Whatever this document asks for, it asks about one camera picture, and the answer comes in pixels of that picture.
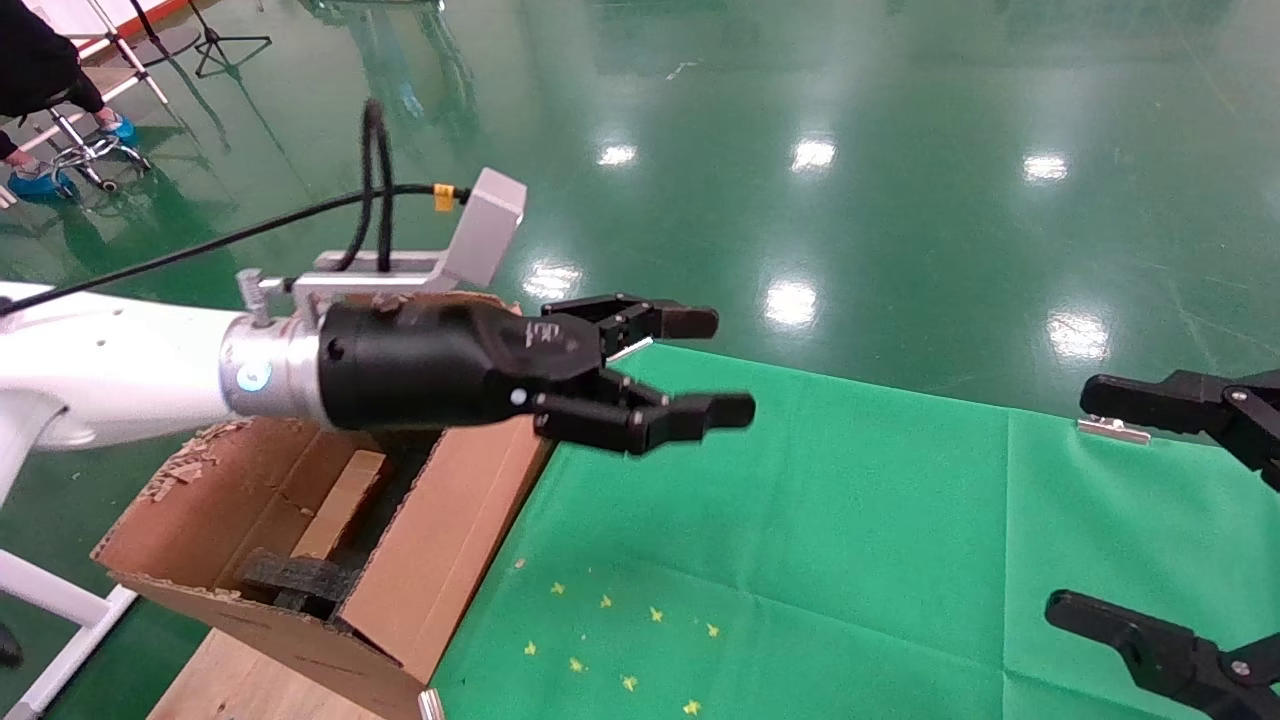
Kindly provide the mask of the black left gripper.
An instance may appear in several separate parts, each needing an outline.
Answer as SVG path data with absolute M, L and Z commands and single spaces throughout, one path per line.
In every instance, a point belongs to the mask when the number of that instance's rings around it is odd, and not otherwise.
M 335 304 L 319 332 L 317 387 L 338 428 L 480 427 L 520 414 L 545 439 L 640 456 L 751 425 L 746 392 L 669 395 L 604 365 L 645 340 L 709 340 L 713 307 L 627 293 L 521 316 L 479 299 L 379 311 Z

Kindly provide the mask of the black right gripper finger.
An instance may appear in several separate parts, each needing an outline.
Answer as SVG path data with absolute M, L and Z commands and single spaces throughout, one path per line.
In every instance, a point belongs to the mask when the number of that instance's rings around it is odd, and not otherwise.
M 1160 382 L 1093 375 L 1080 409 L 1175 434 L 1208 436 L 1279 491 L 1279 372 L 1239 378 L 1172 372 Z
M 1044 619 L 1106 644 L 1134 684 L 1211 719 L 1279 717 L 1279 634 L 1221 650 L 1190 628 L 1088 594 L 1053 592 Z

